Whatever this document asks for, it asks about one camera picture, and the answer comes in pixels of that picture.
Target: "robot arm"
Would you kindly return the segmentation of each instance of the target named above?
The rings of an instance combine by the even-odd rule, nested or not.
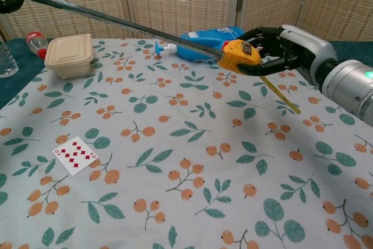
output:
[[[356,60],[337,61],[331,43],[287,24],[259,27],[239,39],[249,40],[262,57],[278,57],[261,65],[239,64],[242,73],[265,76],[296,69],[327,98],[373,126],[373,68]]]

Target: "tablecloth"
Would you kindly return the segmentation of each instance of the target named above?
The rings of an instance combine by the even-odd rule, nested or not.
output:
[[[296,71],[269,80],[93,40],[0,111],[4,248],[373,248],[372,129]],[[81,137],[100,157],[70,176]]]

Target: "clear plastic cup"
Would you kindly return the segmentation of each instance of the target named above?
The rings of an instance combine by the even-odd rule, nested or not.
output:
[[[10,54],[5,44],[0,42],[0,78],[14,75],[18,71],[18,65],[14,57]]]

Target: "blue detergent bottle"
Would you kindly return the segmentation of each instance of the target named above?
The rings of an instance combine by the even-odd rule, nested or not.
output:
[[[182,34],[180,37],[197,42],[199,44],[209,46],[216,49],[221,49],[224,42],[234,40],[244,31],[237,26],[222,27],[219,29],[209,29],[209,30],[200,30],[192,31]],[[202,55],[198,52],[194,52],[188,48],[181,47],[175,44],[168,43],[165,47],[160,47],[158,42],[155,45],[155,51],[157,55],[160,55],[160,52],[164,51],[168,54],[175,54],[181,58],[187,59],[188,61],[204,60],[211,59],[207,55]]]

